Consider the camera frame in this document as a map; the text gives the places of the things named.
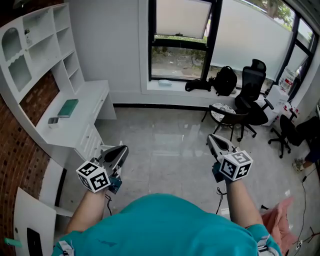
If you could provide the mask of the black framed window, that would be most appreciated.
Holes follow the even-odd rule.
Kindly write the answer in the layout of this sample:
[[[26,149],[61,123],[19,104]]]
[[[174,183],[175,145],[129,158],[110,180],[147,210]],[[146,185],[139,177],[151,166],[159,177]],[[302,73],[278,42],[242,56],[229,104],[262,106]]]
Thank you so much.
[[[149,0],[148,76],[206,80],[258,59],[273,82],[282,67],[302,68],[315,37],[282,0]]]

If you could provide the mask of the white low cabinet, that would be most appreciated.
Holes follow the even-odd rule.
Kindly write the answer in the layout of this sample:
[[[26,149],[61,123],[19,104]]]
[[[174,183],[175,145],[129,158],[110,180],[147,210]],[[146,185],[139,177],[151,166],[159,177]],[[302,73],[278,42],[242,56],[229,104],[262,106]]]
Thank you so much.
[[[67,170],[51,158],[44,172],[38,200],[54,209],[58,215],[70,218],[73,212],[60,207],[66,174]]]

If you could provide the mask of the teal small object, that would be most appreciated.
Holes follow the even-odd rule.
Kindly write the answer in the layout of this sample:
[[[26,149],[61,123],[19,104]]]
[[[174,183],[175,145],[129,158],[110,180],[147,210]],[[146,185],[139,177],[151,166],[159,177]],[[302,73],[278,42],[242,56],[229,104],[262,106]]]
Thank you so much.
[[[22,243],[16,239],[11,239],[11,238],[5,237],[4,242],[6,245],[9,245],[9,246],[18,247],[18,248],[22,247]]]

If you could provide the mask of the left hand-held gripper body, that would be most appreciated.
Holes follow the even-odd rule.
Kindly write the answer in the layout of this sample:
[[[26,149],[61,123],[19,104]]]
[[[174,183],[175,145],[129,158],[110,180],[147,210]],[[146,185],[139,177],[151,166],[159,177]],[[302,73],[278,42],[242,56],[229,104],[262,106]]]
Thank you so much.
[[[93,193],[108,189],[116,194],[122,185],[119,174],[123,166],[123,160],[115,158],[111,160],[105,156],[92,158],[85,161],[76,169],[76,174],[82,185]]]

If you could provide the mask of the flat black bag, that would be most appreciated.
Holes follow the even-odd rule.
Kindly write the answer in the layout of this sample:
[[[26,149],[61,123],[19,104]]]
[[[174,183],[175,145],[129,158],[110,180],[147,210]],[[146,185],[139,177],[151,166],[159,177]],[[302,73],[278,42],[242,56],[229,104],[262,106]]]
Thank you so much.
[[[193,90],[204,90],[204,91],[211,91],[212,86],[206,80],[201,79],[194,79],[186,82],[185,84],[185,91],[191,92]]]

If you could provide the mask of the person's right forearm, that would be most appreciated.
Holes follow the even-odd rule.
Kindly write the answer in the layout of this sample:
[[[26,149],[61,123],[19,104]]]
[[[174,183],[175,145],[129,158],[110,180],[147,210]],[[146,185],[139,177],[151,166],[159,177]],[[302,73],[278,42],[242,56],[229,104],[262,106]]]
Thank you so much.
[[[243,228],[263,225],[262,217],[243,181],[226,180],[225,183],[230,220]]]

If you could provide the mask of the black backpack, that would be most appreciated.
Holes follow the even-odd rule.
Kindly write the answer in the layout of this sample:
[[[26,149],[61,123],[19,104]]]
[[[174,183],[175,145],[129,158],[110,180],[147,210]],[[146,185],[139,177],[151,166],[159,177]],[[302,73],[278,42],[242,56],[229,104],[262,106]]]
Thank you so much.
[[[224,66],[213,78],[213,88],[218,96],[229,96],[237,85],[237,76],[230,66]]]

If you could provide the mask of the black flat device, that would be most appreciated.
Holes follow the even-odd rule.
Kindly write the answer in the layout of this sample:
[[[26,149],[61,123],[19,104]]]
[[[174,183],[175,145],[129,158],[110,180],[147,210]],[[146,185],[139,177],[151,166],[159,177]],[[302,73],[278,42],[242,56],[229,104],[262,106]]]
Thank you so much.
[[[27,228],[27,245],[29,256],[43,256],[40,234],[29,227]]]

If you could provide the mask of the small black office chair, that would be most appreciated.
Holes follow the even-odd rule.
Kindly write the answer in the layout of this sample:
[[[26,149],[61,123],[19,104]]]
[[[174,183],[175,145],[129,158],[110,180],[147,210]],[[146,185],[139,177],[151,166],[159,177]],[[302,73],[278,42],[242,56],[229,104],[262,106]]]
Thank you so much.
[[[291,113],[290,118],[288,118],[284,114],[282,114],[279,118],[281,132],[279,133],[274,128],[271,128],[270,130],[271,133],[275,133],[277,135],[277,138],[270,139],[268,141],[268,144],[270,145],[272,142],[280,142],[280,149],[281,149],[281,153],[279,155],[280,159],[283,158],[284,148],[288,149],[287,152],[289,154],[291,153],[291,148],[289,144],[292,144],[293,146],[298,147],[302,143],[298,130],[296,126],[292,123],[293,118],[297,118],[297,115],[292,108],[289,111]]]

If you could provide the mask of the green book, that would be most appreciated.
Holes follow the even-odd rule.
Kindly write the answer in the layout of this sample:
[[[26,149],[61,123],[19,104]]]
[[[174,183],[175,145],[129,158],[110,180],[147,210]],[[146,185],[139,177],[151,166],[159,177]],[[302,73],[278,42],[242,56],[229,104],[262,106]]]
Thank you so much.
[[[76,108],[79,100],[78,99],[68,99],[65,101],[57,116],[59,118],[69,118]]]

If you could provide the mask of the white board panel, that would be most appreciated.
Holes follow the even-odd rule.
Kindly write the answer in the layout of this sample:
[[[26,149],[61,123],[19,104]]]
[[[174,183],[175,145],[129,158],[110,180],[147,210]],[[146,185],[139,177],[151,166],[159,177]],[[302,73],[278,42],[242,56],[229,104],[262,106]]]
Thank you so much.
[[[18,188],[14,204],[13,234],[21,247],[16,256],[31,256],[28,249],[27,229],[39,234],[43,256],[51,256],[54,249],[56,211]]]

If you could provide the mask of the white shelf hutch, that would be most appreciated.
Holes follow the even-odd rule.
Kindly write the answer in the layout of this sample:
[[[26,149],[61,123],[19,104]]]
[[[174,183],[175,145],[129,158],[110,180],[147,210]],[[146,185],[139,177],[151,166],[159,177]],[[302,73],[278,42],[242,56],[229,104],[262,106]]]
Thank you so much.
[[[47,121],[83,83],[68,3],[0,27],[0,96],[16,119],[27,118],[33,126]]]

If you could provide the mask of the white desk with drawers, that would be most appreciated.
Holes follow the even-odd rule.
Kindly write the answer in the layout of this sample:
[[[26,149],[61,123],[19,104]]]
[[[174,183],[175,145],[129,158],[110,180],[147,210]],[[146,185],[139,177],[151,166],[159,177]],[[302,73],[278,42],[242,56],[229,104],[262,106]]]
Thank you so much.
[[[71,116],[60,117],[57,125],[51,128],[49,119],[57,117],[70,98],[78,100]],[[59,92],[35,129],[44,139],[42,146],[50,157],[64,169],[74,171],[85,161],[98,157],[104,145],[95,121],[116,118],[108,81],[87,81],[73,96]]]

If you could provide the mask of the patterned seat chair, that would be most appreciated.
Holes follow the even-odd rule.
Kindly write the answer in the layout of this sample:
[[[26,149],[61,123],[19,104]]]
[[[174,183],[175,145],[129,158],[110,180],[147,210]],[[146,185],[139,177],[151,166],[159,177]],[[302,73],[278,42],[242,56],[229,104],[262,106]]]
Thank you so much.
[[[232,142],[235,125],[240,125],[241,132],[240,137],[237,138],[237,141],[240,142],[243,139],[245,121],[249,114],[247,111],[236,111],[224,103],[213,103],[206,109],[201,122],[205,120],[207,114],[209,114],[210,117],[217,123],[213,134],[215,134],[221,127],[231,128],[229,140]]]

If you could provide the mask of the tall black office chair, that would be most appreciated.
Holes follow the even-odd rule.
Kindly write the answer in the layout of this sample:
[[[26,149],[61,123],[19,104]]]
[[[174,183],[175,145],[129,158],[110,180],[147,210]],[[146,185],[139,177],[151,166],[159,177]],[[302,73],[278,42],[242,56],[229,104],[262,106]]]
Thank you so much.
[[[241,123],[241,136],[237,139],[238,142],[243,139],[244,128],[248,128],[253,133],[252,136],[255,137],[257,132],[252,126],[261,126],[267,123],[269,119],[264,110],[266,108],[274,109],[274,106],[267,99],[264,99],[263,106],[257,103],[266,78],[266,70],[265,63],[258,59],[253,59],[251,66],[245,66],[242,69],[242,88],[235,98],[235,106],[238,113],[247,113],[247,116]]]

